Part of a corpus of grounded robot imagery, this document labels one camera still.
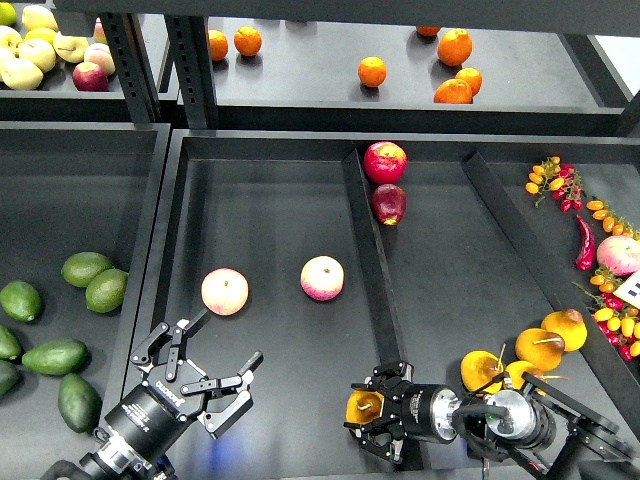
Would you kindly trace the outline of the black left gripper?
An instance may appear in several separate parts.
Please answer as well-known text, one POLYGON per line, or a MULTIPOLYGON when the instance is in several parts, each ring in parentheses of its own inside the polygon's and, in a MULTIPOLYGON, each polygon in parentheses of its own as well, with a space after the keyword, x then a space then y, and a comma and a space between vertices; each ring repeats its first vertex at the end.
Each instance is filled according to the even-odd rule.
POLYGON ((263 362, 261 351, 224 378, 186 360, 187 341, 210 314, 204 308, 175 325, 162 321, 133 349, 130 362, 147 374, 105 417, 109 441, 123 453, 152 463, 196 421, 219 439, 253 406, 250 385, 263 362))

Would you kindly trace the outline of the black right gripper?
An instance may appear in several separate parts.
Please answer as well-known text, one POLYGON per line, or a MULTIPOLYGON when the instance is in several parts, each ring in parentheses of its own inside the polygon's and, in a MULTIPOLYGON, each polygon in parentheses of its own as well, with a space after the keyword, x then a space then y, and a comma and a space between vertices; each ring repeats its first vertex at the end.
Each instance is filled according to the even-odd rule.
POLYGON ((368 423, 343 423, 359 447, 390 463, 403 460, 406 438, 449 444, 457 436, 452 425, 458 395, 437 384, 414 384, 414 366, 406 361, 378 365, 363 382, 352 383, 354 391, 376 392, 385 399, 381 418, 368 423))

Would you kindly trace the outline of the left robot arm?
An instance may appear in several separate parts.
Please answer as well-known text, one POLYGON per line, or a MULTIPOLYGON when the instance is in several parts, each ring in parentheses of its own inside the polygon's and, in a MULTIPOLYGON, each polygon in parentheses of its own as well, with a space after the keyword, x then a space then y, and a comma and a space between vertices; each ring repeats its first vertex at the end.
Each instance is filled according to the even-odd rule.
POLYGON ((264 360, 255 352, 231 376, 208 375, 187 357, 187 342, 212 317, 208 309, 159 323, 131 352, 141 381, 94 431, 99 443, 78 462, 58 460, 45 479, 174 479, 167 451, 194 423, 220 438, 253 406, 250 385, 264 360))

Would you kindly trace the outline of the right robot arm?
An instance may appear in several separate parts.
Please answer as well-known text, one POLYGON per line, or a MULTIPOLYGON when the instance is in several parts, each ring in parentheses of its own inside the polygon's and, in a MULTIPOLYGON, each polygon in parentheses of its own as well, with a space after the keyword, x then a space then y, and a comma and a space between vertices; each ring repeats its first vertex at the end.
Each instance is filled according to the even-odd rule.
POLYGON ((530 373, 515 388, 500 373, 465 395, 418 384, 407 362, 380 365, 352 384, 344 426, 360 447, 388 462, 403 460, 409 440, 465 441, 488 478, 494 463, 514 462, 532 479, 636 479, 635 450, 618 425, 530 373))

